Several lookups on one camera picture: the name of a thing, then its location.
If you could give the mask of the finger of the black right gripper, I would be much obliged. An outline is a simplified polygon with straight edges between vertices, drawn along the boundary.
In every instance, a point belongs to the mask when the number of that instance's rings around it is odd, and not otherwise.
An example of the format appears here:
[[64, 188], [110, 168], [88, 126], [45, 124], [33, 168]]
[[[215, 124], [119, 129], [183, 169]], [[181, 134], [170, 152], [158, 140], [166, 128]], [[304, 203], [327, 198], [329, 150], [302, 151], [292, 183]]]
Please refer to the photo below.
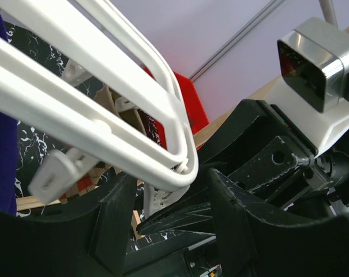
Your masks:
[[215, 235], [210, 201], [176, 202], [141, 222], [137, 231], [142, 235], [167, 231]]

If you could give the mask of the red plastic bin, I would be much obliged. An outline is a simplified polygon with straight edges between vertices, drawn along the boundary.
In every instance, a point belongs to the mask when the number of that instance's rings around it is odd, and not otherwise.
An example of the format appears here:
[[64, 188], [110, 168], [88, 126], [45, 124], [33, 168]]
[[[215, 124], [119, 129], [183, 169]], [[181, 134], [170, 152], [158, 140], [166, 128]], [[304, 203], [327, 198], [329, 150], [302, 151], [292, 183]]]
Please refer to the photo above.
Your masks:
[[[182, 92], [192, 133], [196, 134], [209, 124], [208, 117], [192, 81], [177, 72], [174, 74]], [[141, 110], [138, 110], [138, 113], [143, 122], [147, 137], [164, 149], [167, 149], [165, 132], [161, 123]]]

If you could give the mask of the white plastic clip hanger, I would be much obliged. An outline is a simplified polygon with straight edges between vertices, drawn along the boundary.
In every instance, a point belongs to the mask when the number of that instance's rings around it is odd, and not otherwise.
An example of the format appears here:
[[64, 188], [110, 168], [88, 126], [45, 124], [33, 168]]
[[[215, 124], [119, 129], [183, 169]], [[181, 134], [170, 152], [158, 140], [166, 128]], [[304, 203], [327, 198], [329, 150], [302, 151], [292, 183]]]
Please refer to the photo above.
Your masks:
[[[0, 1], [0, 9], [69, 57], [62, 77], [0, 39], [0, 112], [70, 145], [52, 151], [28, 186], [48, 204], [98, 162], [148, 184], [151, 216], [177, 202], [198, 173], [183, 96], [168, 63], [110, 1]], [[162, 148], [77, 90], [94, 76], [119, 93], [118, 111], [139, 108], [164, 127]]]

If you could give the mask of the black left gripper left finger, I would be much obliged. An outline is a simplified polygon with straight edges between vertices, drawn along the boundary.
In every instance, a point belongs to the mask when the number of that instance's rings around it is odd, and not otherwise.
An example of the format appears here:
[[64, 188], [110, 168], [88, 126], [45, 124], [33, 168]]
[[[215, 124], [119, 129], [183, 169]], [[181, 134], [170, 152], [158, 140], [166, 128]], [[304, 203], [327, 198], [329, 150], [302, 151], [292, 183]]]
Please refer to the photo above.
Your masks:
[[121, 276], [136, 187], [120, 173], [52, 214], [0, 211], [0, 276]]

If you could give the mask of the beige argyle sock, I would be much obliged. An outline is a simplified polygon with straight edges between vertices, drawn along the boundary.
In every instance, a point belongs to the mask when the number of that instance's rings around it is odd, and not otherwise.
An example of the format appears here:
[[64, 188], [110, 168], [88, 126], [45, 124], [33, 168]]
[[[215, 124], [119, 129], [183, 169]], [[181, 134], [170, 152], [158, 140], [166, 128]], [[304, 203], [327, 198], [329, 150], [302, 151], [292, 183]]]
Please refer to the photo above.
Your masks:
[[[94, 97], [94, 101], [100, 104], [109, 112], [122, 119], [130, 126], [137, 129], [142, 134], [146, 135], [146, 130], [142, 119], [137, 109], [119, 112], [115, 106], [115, 101], [120, 98], [120, 94], [113, 89], [104, 85], [101, 90], [97, 92]], [[90, 191], [92, 191], [100, 180], [100, 177], [109, 169], [110, 165], [104, 162], [99, 162], [92, 169], [90, 169], [80, 180], [78, 180], [70, 189], [68, 189], [58, 200], [62, 204], [66, 204], [68, 201], [72, 201], [76, 197], [80, 197]]]

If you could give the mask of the black marble pattern mat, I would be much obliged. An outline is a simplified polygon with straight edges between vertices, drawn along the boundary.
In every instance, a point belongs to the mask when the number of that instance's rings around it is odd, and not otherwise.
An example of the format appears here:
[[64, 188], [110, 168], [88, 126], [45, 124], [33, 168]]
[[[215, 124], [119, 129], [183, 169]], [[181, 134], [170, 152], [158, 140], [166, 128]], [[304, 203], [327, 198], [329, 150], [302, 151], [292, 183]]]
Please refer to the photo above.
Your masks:
[[[5, 75], [0, 90], [9, 100], [0, 100], [0, 108], [20, 121], [16, 185], [47, 204], [64, 182], [82, 172], [59, 153], [61, 142], [116, 154], [103, 122], [113, 118], [61, 79], [67, 59], [59, 50], [27, 29], [9, 23], [5, 27], [10, 65], [0, 62]], [[56, 158], [51, 151], [58, 152]]]

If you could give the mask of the purple sock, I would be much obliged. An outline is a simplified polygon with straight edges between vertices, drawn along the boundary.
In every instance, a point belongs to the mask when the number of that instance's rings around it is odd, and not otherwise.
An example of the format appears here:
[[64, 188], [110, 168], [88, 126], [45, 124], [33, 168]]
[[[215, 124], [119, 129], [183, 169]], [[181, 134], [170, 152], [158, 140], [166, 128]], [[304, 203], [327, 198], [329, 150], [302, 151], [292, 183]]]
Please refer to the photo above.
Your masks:
[[0, 210], [16, 215], [17, 120], [0, 112]]

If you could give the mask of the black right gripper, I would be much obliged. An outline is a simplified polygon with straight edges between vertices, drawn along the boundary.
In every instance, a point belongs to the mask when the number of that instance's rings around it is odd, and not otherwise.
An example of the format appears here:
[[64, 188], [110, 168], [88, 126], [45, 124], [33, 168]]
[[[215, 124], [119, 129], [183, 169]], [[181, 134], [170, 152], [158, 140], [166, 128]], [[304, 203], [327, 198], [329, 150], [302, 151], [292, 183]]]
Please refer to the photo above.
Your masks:
[[198, 159], [280, 208], [319, 194], [349, 206], [349, 130], [325, 153], [315, 153], [276, 105], [246, 99], [202, 145]]

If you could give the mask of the wooden clothes rack frame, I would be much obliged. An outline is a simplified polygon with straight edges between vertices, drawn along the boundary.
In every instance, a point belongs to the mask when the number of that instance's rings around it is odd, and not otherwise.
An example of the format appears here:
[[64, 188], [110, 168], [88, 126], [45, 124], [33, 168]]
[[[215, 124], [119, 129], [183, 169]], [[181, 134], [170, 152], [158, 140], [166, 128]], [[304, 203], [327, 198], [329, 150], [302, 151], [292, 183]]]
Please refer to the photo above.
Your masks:
[[337, 227], [329, 202], [349, 205], [349, 125], [327, 120], [343, 107], [339, 96], [349, 106], [349, 36], [313, 18], [277, 48], [282, 88], [232, 110], [201, 147], [189, 190], [147, 215], [139, 234]]

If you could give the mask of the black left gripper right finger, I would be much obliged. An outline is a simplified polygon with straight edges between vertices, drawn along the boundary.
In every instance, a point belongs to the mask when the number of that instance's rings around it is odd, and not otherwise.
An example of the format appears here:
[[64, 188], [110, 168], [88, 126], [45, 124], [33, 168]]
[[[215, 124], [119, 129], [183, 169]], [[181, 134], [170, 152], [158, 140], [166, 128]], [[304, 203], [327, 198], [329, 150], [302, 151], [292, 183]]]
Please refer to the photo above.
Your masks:
[[311, 220], [207, 172], [224, 276], [349, 276], [349, 214]]

